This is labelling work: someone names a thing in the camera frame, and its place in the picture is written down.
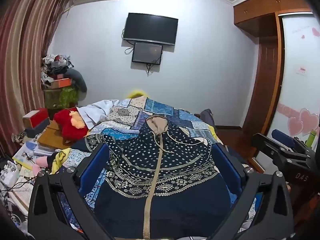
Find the green bottle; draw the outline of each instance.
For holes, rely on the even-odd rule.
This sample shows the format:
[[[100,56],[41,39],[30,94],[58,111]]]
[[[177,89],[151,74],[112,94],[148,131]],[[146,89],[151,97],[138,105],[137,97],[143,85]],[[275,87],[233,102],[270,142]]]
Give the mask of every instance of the green bottle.
[[[307,139],[306,142],[305,142],[305,145],[306,145],[307,147],[311,148],[312,143],[313,143],[316,135],[317,135],[317,132],[316,132],[315,130],[312,130],[311,133],[309,134],[308,139]]]

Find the screw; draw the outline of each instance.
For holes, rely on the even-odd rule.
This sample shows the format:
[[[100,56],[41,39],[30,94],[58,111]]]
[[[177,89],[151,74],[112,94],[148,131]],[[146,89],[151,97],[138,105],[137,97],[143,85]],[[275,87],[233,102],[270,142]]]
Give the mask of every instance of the screw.
[[[283,174],[282,174],[281,171],[276,171],[276,175],[277,175],[278,177],[282,177],[282,176],[283,176]]]
[[[76,170],[75,167],[71,166],[67,168],[67,173],[73,173]]]
[[[39,171],[39,172],[38,172],[38,176],[39,176],[39,177],[42,177],[42,176],[44,176],[44,175],[45,175],[45,171]]]
[[[245,168],[245,172],[246,172],[246,173],[253,173],[254,170],[253,170],[253,168],[251,168],[251,167],[246,167],[246,168]]]

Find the small monitor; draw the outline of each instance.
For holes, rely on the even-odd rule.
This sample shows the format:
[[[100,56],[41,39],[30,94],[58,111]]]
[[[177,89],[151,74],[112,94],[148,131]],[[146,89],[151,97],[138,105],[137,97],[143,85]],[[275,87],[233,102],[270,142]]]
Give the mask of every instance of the small monitor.
[[[133,48],[132,62],[160,65],[162,45],[136,42]]]

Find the red box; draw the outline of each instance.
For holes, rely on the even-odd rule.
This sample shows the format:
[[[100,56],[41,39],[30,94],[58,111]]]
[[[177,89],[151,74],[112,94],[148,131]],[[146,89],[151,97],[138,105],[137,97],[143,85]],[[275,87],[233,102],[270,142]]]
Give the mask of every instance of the red box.
[[[72,81],[72,79],[70,79],[70,78],[56,79],[51,82],[50,88],[68,87],[68,86],[71,86],[71,81]]]
[[[39,108],[33,110],[22,117],[24,128],[35,128],[44,119],[48,118],[48,110],[46,108]]]

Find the baseboard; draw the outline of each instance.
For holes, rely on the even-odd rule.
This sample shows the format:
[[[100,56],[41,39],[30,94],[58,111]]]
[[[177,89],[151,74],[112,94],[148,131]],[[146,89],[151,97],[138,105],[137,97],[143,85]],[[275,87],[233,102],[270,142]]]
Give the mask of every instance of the baseboard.
[[[232,129],[232,130],[241,130],[240,126],[230,126],[230,125],[216,125],[217,129]]]
[[[264,173],[265,172],[265,169],[260,165],[259,162],[257,162],[256,158],[253,157],[253,158],[249,158],[248,159],[248,162],[253,166],[253,168],[259,172],[259,173]]]

